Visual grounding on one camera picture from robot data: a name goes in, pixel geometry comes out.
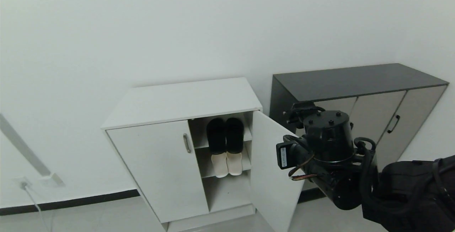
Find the cabinet door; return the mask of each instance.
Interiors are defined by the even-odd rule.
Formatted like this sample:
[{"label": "cabinet door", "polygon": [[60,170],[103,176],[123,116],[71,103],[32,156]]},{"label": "cabinet door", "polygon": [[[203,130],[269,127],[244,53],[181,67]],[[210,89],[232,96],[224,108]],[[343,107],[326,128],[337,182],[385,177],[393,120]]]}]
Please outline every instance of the cabinet door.
[{"label": "cabinet door", "polygon": [[387,164],[400,158],[445,88],[446,86],[423,88],[406,93],[386,132],[379,140],[376,154],[380,171]]},{"label": "cabinet door", "polygon": [[354,107],[357,97],[347,97],[344,99],[332,99],[315,102],[314,104],[318,107],[322,107],[325,110],[340,110],[350,115],[352,107]]},{"label": "cabinet door", "polygon": [[260,111],[253,112],[251,201],[275,232],[287,232],[303,181],[288,178],[278,167],[276,144],[294,135]]},{"label": "cabinet door", "polygon": [[365,137],[378,142],[400,105],[405,91],[360,96],[349,120],[354,124],[352,139]]},{"label": "cabinet door", "polygon": [[161,222],[209,213],[186,120],[107,133]]}]

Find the metal handle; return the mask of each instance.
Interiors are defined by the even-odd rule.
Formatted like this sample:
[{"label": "metal handle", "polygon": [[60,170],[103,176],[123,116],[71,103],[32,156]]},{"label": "metal handle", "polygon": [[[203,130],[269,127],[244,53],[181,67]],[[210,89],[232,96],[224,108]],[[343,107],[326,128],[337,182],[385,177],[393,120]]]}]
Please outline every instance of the metal handle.
[{"label": "metal handle", "polygon": [[187,148],[187,152],[191,153],[190,145],[188,144],[188,135],[186,133],[183,134],[183,141],[185,142],[185,147]]},{"label": "metal handle", "polygon": [[395,130],[395,127],[397,126],[398,122],[400,121],[400,116],[398,114],[395,117],[397,118],[397,122],[395,123],[392,130],[387,130],[387,133],[392,133]]}]

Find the cable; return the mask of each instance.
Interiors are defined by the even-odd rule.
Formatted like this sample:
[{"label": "cable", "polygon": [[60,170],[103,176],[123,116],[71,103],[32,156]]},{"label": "cable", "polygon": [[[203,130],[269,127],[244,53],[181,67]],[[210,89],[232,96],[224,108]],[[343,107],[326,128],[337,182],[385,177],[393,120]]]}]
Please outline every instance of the cable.
[{"label": "cable", "polygon": [[357,137],[354,139],[354,145],[356,145],[356,147],[358,147],[357,145],[359,144],[359,141],[369,142],[371,144],[371,151],[376,151],[376,143],[372,139],[364,138],[364,137]]},{"label": "cable", "polygon": [[297,180],[305,180],[305,179],[308,179],[308,178],[316,177],[317,174],[307,174],[307,175],[293,176],[293,174],[295,172],[297,172],[297,170],[303,168],[304,165],[307,164],[309,161],[311,161],[313,158],[314,158],[314,154],[312,154],[312,156],[310,158],[308,158],[308,160],[304,161],[302,164],[299,164],[296,167],[292,168],[289,171],[289,173],[288,173],[289,179],[297,181]]},{"label": "cable", "polygon": [[38,204],[36,204],[36,201],[33,199],[33,197],[31,196],[29,190],[27,189],[28,185],[26,182],[23,182],[21,184],[21,188],[27,193],[27,195],[29,196],[30,200],[33,202],[34,206],[36,207],[36,209],[38,209],[38,212],[39,212],[39,216],[41,217],[41,221],[43,222],[43,225],[44,227],[46,228],[46,231],[47,232],[52,232],[46,225],[46,222],[44,221],[44,218],[43,218],[43,213],[41,212],[41,208],[39,207]]},{"label": "cable", "polygon": [[292,135],[283,136],[283,142],[295,141],[296,139],[298,139],[298,137]]}]

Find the gray tile floor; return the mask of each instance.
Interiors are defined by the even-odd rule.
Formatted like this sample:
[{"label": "gray tile floor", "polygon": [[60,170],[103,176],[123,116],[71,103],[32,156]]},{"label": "gray tile floor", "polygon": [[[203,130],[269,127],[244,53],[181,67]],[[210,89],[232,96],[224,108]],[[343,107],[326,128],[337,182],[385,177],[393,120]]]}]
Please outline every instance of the gray tile floor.
[{"label": "gray tile floor", "polygon": [[[52,232],[150,232],[149,210],[142,198],[44,211]],[[187,232],[273,232],[260,213]],[[327,198],[297,205],[289,232],[386,232],[364,220],[362,211],[338,210]],[[39,214],[0,217],[0,232],[46,232]]]}]

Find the black slipper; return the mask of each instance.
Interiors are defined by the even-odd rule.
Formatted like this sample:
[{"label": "black slipper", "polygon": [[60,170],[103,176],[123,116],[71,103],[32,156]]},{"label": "black slipper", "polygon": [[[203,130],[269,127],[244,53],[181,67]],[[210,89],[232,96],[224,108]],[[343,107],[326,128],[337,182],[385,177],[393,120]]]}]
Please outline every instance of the black slipper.
[{"label": "black slipper", "polygon": [[227,170],[230,175],[241,175],[243,171],[243,123],[237,118],[226,121]]},{"label": "black slipper", "polygon": [[207,125],[208,148],[212,154],[211,160],[215,176],[223,178],[228,175],[226,158],[226,130],[221,118],[211,120]]},{"label": "black slipper", "polygon": [[226,132],[221,118],[211,120],[207,125],[208,148],[212,154],[226,152]]},{"label": "black slipper", "polygon": [[237,118],[226,121],[226,149],[231,154],[243,151],[243,123]]}]

